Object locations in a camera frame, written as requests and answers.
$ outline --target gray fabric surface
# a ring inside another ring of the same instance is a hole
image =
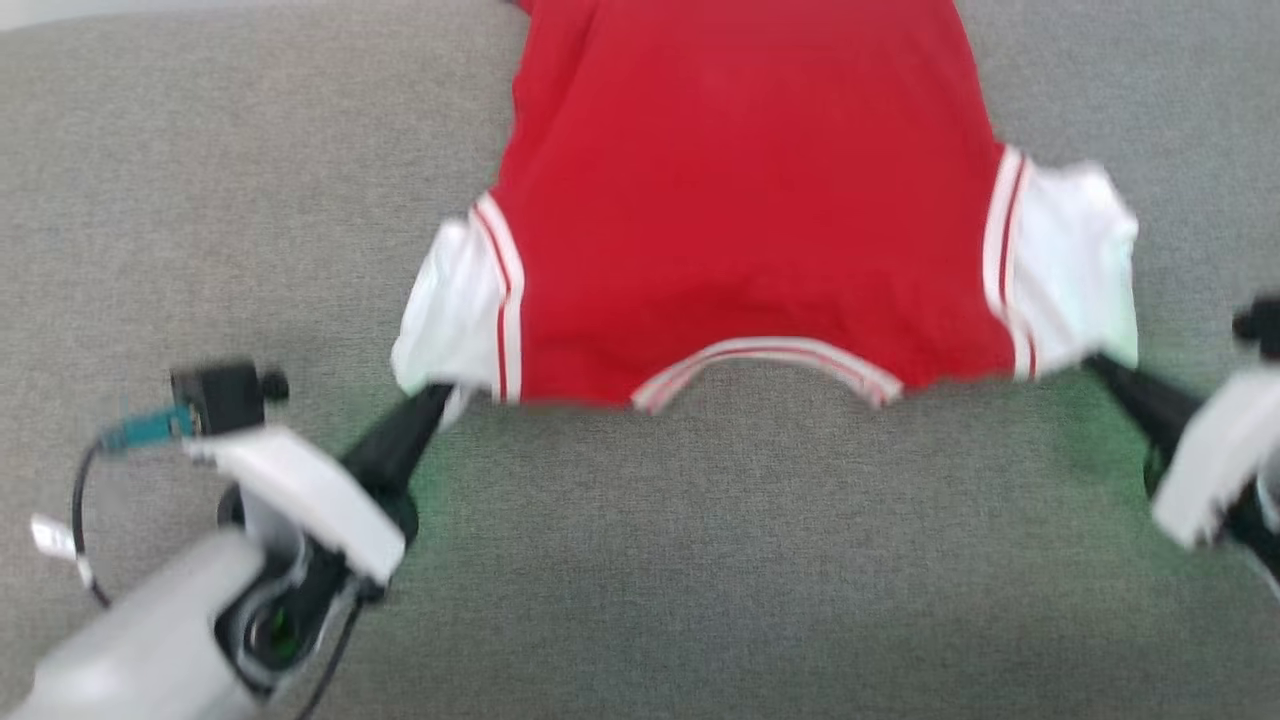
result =
[[[1002,135],[1103,161],[1140,217],[1149,363],[1213,387],[1247,361],[1231,309],[1280,284],[1280,4],[961,10]],[[430,0],[0,35],[0,706],[95,612],[28,514],[64,516],[82,445],[172,364],[282,364],[276,419],[334,448],[394,398],[402,302],[493,176],[525,29]],[[1158,536],[1140,459],[1075,373],[881,413],[753,364],[658,419],[479,407],[416,478],[422,542],[320,716],[1280,716],[1280,612]],[[104,466],[109,589],[220,488],[164,452]]]

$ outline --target white tag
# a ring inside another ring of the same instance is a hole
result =
[[[67,525],[36,512],[31,516],[31,537],[41,555],[76,561],[76,541]]]

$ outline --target garment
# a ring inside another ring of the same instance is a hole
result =
[[[948,0],[526,0],[493,190],[439,232],[402,387],[655,411],[708,365],[941,379],[1137,361],[1137,222],[993,136]]]

